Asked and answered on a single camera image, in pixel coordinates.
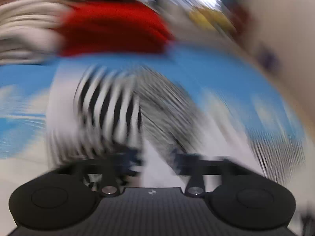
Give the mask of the striped white baby garment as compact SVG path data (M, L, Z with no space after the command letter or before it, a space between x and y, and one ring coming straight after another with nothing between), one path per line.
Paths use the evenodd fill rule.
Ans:
M201 98L197 105L149 67L61 68L46 114L49 166L123 153L138 180L124 175L122 183L183 187L183 154L226 157L282 185L303 164L303 138L286 133L270 111L263 111L266 131L250 131L223 98L210 91Z

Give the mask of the blue white patterned bedspread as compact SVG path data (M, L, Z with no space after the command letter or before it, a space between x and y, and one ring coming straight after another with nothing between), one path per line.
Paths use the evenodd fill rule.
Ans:
M104 65L114 70L149 66L186 89L197 103L210 91L243 124L253 143L303 156L304 130L270 83L232 55L176 45L162 55L98 53L57 57L43 65L1 66L1 157L20 153L43 133L47 95L58 68Z

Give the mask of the red knitted blanket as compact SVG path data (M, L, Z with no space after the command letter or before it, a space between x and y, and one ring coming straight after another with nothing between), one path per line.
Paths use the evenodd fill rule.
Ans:
M137 1L89 2L63 17L61 55L98 52L162 53L173 35L162 18Z

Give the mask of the yellow plush toys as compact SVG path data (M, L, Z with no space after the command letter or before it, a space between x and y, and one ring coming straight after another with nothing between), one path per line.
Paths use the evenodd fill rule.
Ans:
M229 18L219 10L209 7L194 6L188 12L190 20L202 29L222 30L223 32L235 32L236 28Z

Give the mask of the folded beige blanket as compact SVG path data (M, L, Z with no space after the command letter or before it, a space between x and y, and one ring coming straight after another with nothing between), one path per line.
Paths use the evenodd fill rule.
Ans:
M56 29L86 0L1 0L1 65L39 64L62 46Z

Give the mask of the purple wall socket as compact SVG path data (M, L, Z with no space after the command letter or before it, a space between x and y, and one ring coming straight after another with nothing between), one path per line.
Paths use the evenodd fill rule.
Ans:
M261 44L257 50L257 61L265 71L271 74L276 74L279 70L280 61L277 55L264 44Z

